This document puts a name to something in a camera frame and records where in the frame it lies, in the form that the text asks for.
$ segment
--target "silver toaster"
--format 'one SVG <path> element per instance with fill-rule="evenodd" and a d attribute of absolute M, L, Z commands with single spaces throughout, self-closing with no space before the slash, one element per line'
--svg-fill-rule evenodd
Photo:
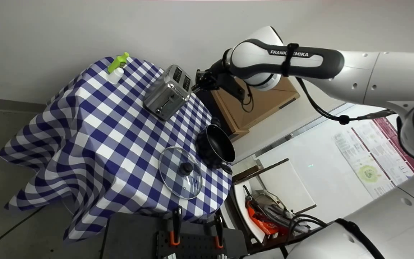
<path fill-rule="evenodd" d="M 177 65 L 159 77 L 144 97 L 144 106 L 162 121 L 169 120 L 191 96 L 191 80 Z"/>

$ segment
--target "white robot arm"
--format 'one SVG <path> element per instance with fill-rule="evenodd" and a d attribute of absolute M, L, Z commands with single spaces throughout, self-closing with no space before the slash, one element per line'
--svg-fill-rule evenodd
<path fill-rule="evenodd" d="M 272 90 L 282 75 L 293 75 L 333 98 L 392 110 L 402 121 L 401 143 L 414 156 L 414 54 L 284 47 L 267 26 L 227 51 L 223 65 L 256 90 Z M 290 258 L 414 258 L 414 179 L 346 221 L 310 237 Z"/>

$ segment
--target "floor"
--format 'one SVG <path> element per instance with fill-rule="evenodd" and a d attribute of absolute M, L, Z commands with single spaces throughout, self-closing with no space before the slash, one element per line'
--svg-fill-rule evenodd
<path fill-rule="evenodd" d="M 0 149 L 42 107 L 0 104 Z M 33 178 L 30 169 L 13 166 L 0 160 L 0 259 L 99 259 L 103 257 L 103 235 L 76 244 L 63 242 L 63 232 L 70 224 L 70 215 L 62 205 L 50 205 L 40 211 L 8 212 L 4 205 Z M 249 259 L 280 259 L 279 252 L 253 255 Z"/>

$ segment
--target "green sticker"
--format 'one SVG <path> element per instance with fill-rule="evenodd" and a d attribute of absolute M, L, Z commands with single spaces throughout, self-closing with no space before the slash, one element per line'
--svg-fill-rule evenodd
<path fill-rule="evenodd" d="M 376 183 L 379 179 L 379 175 L 376 173 L 376 169 L 374 166 L 365 165 L 356 170 L 356 175 L 361 178 L 365 183 Z"/>

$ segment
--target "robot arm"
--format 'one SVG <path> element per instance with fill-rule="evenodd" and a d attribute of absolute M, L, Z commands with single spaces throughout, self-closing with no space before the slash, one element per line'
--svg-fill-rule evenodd
<path fill-rule="evenodd" d="M 284 68 L 287 51 L 267 26 L 227 51 L 223 64 L 256 90 L 272 90 L 287 74 L 333 98 L 389 108 L 401 119 L 414 108 L 414 54 L 296 48 Z"/>

